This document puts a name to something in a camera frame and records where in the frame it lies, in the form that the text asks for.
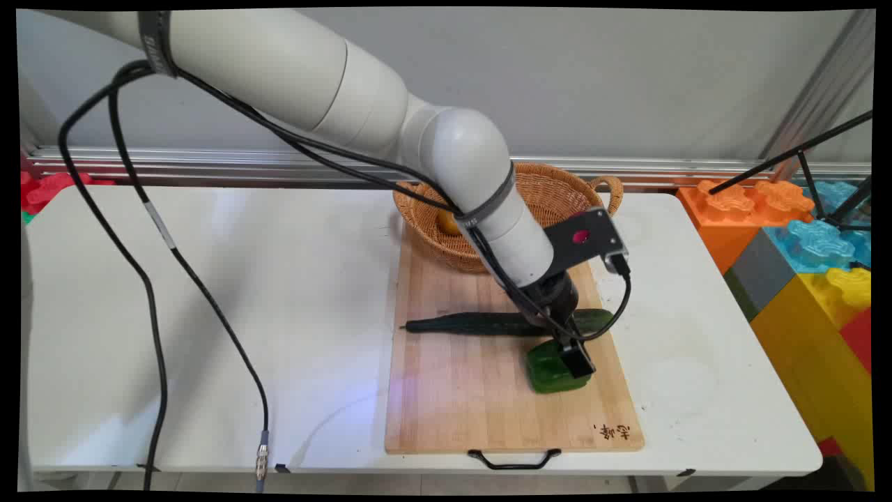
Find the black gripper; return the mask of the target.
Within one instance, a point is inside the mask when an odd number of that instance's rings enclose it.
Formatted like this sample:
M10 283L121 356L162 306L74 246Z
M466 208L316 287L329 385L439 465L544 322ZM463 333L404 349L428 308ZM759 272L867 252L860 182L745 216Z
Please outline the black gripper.
M526 321L554 334L555 325L568 327L570 316L578 305L578 292L567 271L543 277L519 288L526 300L519 300L519 311ZM589 378L596 372L584 342L577 339L558 340L558 356L574 379Z

